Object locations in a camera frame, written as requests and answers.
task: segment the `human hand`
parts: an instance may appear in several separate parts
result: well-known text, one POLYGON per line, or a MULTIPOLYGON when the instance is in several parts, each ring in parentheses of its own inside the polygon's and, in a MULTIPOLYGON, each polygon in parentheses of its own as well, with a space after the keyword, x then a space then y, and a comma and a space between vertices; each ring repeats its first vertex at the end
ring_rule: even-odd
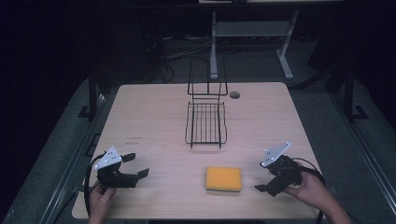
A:
POLYGON ((301 172, 302 184, 299 188, 287 187, 284 192, 322 211, 330 223, 350 224, 349 217, 323 183, 315 175, 301 172))
POLYGON ((116 194, 117 189, 108 188, 101 184, 97 185, 90 194, 90 219, 89 224, 102 224, 105 223, 108 211, 111 207, 111 199, 116 194))

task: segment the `white metal stand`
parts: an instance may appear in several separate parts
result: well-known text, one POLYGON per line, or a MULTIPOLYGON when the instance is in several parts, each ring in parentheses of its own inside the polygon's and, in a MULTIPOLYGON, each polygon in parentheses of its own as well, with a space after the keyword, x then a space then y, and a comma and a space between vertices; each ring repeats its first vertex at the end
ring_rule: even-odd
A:
POLYGON ((277 58, 287 79, 293 79, 285 58, 299 11, 294 10, 289 21, 217 21, 216 11, 212 20, 212 48, 210 51, 210 77, 217 79, 216 37, 218 36, 284 36, 281 49, 276 50, 277 58))

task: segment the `person's left hand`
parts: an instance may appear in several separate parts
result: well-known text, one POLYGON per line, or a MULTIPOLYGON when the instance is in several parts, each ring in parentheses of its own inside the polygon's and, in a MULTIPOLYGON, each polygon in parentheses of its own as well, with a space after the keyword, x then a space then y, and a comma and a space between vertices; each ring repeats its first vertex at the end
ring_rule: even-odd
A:
POLYGON ((108 211, 111 207, 111 199, 116 194, 117 189, 105 188, 99 184, 90 194, 91 214, 88 221, 89 224, 105 223, 108 211))

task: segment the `black wire rack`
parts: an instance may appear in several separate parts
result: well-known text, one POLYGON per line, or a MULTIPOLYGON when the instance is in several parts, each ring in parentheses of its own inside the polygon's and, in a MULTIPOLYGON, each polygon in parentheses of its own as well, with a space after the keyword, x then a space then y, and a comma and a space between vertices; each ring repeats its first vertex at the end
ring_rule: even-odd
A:
POLYGON ((227 142, 225 105, 220 102, 220 96, 228 95, 227 77, 224 71, 223 77, 213 80, 207 73, 200 81, 201 85, 197 86, 191 61, 187 93, 192 99, 187 110, 186 143, 191 148, 203 144, 221 147, 227 142))

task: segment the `yellow rectangular block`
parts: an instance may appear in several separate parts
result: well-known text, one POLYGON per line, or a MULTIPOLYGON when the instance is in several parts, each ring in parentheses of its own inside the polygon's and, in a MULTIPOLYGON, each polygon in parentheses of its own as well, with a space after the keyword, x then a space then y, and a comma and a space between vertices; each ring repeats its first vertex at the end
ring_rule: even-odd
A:
POLYGON ((241 191, 241 169, 234 167, 208 166, 206 168, 206 189, 241 191))

